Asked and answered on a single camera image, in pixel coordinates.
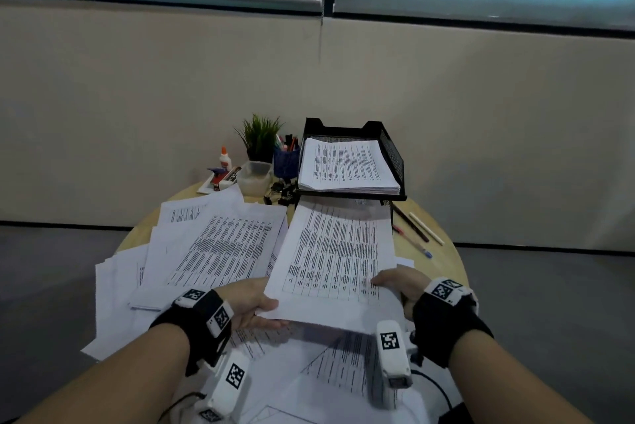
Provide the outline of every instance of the wristband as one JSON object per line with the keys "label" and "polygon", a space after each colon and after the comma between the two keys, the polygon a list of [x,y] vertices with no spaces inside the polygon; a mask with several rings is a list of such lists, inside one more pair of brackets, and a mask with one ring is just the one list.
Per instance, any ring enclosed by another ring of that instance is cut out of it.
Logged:
{"label": "wristband", "polygon": [[440,367],[448,367],[454,345],[467,331],[477,329],[493,338],[478,317],[478,308],[472,289],[447,277],[435,278],[412,310],[413,343],[424,357]]}
{"label": "wristband", "polygon": [[234,316],[228,302],[210,290],[190,289],[174,300],[171,307],[158,316],[150,328],[159,324],[173,324],[186,333],[190,343],[186,377],[198,372],[198,361],[203,359],[214,367],[231,335]]}

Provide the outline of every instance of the person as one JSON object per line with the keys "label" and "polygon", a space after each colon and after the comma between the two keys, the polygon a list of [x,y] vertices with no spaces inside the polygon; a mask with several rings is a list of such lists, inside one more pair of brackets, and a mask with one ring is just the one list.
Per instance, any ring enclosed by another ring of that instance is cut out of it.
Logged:
{"label": "person", "polygon": [[[255,315],[258,308],[273,310],[278,305],[278,301],[264,294],[266,283],[267,278],[251,278],[215,290],[234,311],[233,329],[279,329],[288,325]],[[382,270],[371,283],[392,287],[404,296],[404,313],[415,323],[420,349],[425,347],[420,342],[426,325],[440,324],[438,333],[445,335],[439,339],[442,345],[433,334],[426,335],[425,340],[432,342],[432,347],[423,348],[423,354],[447,361],[475,423],[590,422],[508,354],[480,319],[475,317],[476,320],[468,319],[469,324],[455,325],[455,329],[468,329],[457,332],[449,330],[453,317],[443,314],[444,310],[434,310],[434,302],[431,307],[436,314],[430,314],[430,308],[425,308],[424,292],[431,279],[423,273],[399,265]],[[186,373],[190,339],[178,325],[159,321],[45,399],[17,423],[155,424]]]}

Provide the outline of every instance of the person's left arm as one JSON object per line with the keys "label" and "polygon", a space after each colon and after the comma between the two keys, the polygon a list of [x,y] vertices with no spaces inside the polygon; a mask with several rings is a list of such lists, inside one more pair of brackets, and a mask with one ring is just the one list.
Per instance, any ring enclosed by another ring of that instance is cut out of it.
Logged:
{"label": "person's left arm", "polygon": [[[266,278],[250,278],[215,289],[234,310],[234,329],[279,329],[287,324],[254,315],[257,308],[277,307],[277,300],[263,293],[266,284]],[[186,374],[189,352],[189,340],[180,327],[156,325],[45,399],[16,424],[155,424]]]}

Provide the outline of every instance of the forearm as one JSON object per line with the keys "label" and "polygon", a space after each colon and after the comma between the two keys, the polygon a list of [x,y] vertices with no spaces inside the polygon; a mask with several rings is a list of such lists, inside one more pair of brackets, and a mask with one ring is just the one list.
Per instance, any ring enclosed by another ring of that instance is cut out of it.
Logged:
{"label": "forearm", "polygon": [[185,376],[189,342],[175,325],[153,327],[48,397],[19,424],[155,424]]}
{"label": "forearm", "polygon": [[476,424],[590,422],[484,332],[456,342],[449,370]]}

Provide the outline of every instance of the glue bottle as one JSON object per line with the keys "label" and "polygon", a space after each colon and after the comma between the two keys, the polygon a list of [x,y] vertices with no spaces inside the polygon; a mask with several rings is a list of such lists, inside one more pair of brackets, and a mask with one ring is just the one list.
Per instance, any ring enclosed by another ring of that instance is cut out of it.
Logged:
{"label": "glue bottle", "polygon": [[227,148],[222,147],[220,149],[220,166],[222,166],[226,171],[230,171],[232,167],[232,159],[227,155]]}

